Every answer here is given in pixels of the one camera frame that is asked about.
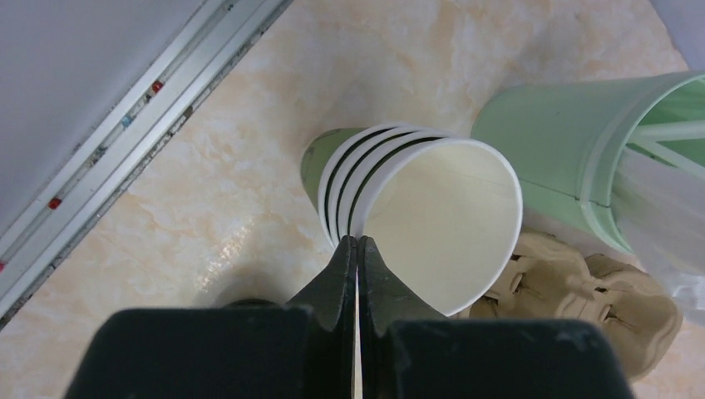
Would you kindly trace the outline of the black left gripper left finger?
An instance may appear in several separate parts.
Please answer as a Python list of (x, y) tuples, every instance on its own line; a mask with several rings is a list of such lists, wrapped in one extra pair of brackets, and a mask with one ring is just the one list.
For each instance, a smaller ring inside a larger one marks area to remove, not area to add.
[(131, 308), (97, 330), (68, 398), (350, 398), (355, 239), (277, 307)]

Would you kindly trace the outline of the stack of black lids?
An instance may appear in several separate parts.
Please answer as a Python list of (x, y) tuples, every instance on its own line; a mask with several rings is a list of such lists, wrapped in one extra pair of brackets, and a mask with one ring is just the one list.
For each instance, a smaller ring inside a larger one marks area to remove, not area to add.
[(246, 298), (234, 301), (224, 306), (227, 309), (277, 307), (279, 304), (262, 298)]

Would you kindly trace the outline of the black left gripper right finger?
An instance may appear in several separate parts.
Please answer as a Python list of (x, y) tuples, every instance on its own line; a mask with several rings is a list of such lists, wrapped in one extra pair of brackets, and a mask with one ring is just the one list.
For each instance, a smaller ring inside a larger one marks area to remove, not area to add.
[(366, 398), (630, 398), (605, 336), (570, 319), (448, 318), (385, 264), (357, 252)]

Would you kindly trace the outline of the stack of green paper cups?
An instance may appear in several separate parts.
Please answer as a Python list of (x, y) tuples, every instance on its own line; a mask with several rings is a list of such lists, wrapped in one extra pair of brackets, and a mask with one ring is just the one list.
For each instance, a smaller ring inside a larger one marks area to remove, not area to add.
[(495, 148), (404, 123), (322, 133), (300, 176), (332, 246), (372, 238), (437, 312), (470, 307), (500, 277), (523, 218), (520, 182)]

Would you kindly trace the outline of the aluminium frame rail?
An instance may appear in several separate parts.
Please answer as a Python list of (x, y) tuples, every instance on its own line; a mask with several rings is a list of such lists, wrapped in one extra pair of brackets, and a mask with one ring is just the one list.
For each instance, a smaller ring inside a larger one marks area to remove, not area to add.
[(1, 237), (8, 323), (288, 8), (203, 1)]

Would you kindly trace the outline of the green straw holder cup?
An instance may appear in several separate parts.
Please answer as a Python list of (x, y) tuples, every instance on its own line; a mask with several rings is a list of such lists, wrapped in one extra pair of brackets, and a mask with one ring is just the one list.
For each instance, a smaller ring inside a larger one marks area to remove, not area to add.
[(482, 109), (472, 136), (514, 167), (525, 206), (628, 252), (611, 207), (625, 149), (704, 176), (704, 75), (515, 86)]

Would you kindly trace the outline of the brown cardboard cup carrier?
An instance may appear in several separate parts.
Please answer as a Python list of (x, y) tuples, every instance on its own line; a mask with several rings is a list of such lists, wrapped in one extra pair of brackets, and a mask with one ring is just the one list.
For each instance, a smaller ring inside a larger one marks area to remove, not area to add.
[(455, 319), (569, 318), (607, 337), (625, 376), (648, 375), (671, 347), (683, 314), (649, 274), (534, 229), (520, 233), (505, 270)]

